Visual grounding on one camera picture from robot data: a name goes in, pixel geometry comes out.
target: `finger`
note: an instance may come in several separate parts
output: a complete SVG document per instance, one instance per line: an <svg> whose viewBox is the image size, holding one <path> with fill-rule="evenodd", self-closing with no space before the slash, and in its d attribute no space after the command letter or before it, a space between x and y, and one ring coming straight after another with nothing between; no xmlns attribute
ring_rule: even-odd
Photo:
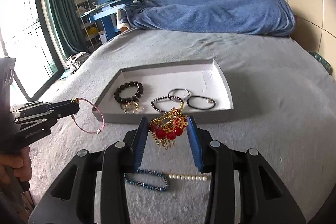
<svg viewBox="0 0 336 224"><path fill-rule="evenodd" d="M17 178L25 178L30 175L31 172L31 166L25 166L21 168L14 169L13 173L14 176Z"/></svg>
<svg viewBox="0 0 336 224"><path fill-rule="evenodd" d="M28 161L29 161L29 152L30 152L30 147L26 146L25 148L20 150L20 153L22 155L22 159L23 159L23 165L28 165Z"/></svg>
<svg viewBox="0 0 336 224"><path fill-rule="evenodd" d="M18 155L0 154L0 164L20 168L23 165L23 159Z"/></svg>
<svg viewBox="0 0 336 224"><path fill-rule="evenodd" d="M26 176L20 177L21 181L29 181L32 178L32 167L29 166L27 169L29 169L28 174Z"/></svg>
<svg viewBox="0 0 336 224"><path fill-rule="evenodd" d="M15 168L13 171L14 176L20 179L30 176L32 172L31 164L32 164L32 160L28 159L28 163L26 166L22 166L21 168Z"/></svg>
<svg viewBox="0 0 336 224"><path fill-rule="evenodd" d="M0 182L4 184L11 183L11 179L7 175L4 165L0 165Z"/></svg>

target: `black hair tie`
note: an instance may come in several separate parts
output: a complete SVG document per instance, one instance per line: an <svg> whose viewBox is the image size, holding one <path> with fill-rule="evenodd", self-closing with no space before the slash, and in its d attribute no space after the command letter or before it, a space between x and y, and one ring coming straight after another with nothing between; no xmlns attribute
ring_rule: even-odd
<svg viewBox="0 0 336 224"><path fill-rule="evenodd" d="M137 86L138 91L132 96L128 98L122 98L120 97L120 93L125 90L126 88L129 88L130 86ZM119 103L119 104L126 104L130 102L137 102L139 101L139 98L141 97L143 93L143 85L139 83L138 81L131 81L129 83L125 83L123 85L120 85L114 92L114 99Z"/></svg>
<svg viewBox="0 0 336 224"><path fill-rule="evenodd" d="M192 98L196 98L196 97L198 97L198 98L203 98L203 99L207 99L207 102L208 102L209 104L212 104L212 106L207 107L207 108L201 108L201 107L195 107L195 106L192 106L192 105L190 104L190 99L192 99ZM215 102L215 100L212 99L212 98L208 98L208 97L204 97L204 96L199 96L199 95L191 95L191 96L188 98L188 100L187 100L187 105L188 105L189 107L191 107L191 108L194 108L194 109L206 110L206 109L214 108L214 107L216 106L216 102Z"/></svg>

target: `red beaded bracelet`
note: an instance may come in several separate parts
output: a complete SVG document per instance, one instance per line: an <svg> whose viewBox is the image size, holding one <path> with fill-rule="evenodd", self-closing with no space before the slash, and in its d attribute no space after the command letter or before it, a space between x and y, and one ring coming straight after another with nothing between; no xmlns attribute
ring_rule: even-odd
<svg viewBox="0 0 336 224"><path fill-rule="evenodd" d="M154 119L149 124L149 131L157 145L161 145L168 150L171 142L175 144L176 136L181 136L187 123L187 115L183 115L181 110L172 108L170 112Z"/></svg>

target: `dark wooden bead bracelet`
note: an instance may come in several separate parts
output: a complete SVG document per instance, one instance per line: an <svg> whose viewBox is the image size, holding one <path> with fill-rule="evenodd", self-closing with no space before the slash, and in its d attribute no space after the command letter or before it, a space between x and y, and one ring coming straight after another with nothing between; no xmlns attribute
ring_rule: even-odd
<svg viewBox="0 0 336 224"><path fill-rule="evenodd" d="M137 86L138 87L138 91L132 96L132 97L128 97L128 98L122 98L120 97L120 93L125 90L126 88L129 88L131 86ZM141 83L139 83L138 81L131 81L129 83L125 83L123 85L120 85L120 87L118 87L115 92L114 92L114 99L119 103L119 104L126 104L126 103L130 103L130 102L137 102L139 101L139 98L141 97L143 93L143 85Z"/></svg>

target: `white tray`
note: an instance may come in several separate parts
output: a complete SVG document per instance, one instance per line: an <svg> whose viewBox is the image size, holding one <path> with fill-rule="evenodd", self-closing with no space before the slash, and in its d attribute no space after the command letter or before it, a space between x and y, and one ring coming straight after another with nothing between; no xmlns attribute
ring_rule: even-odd
<svg viewBox="0 0 336 224"><path fill-rule="evenodd" d="M130 81L138 81L143 85L143 94L139 99L141 110L137 114L125 114L114 99L115 90ZM228 83L215 60L191 60L121 69L108 83L95 105L103 113L105 122L139 124L142 116L149 120L161 116L161 113L152 108L151 101L166 96L175 88L188 89L191 95L205 96L216 101L216 106L209 110L190 108L184 101L183 113L192 115L196 123L223 122L226 111L233 108ZM135 87L127 88L121 93L121 97L132 96L136 90ZM210 106L202 99L193 99L192 104L198 107ZM179 104L169 101L156 106L169 111L172 107L178 108ZM101 115L94 108L92 112L101 121Z"/></svg>

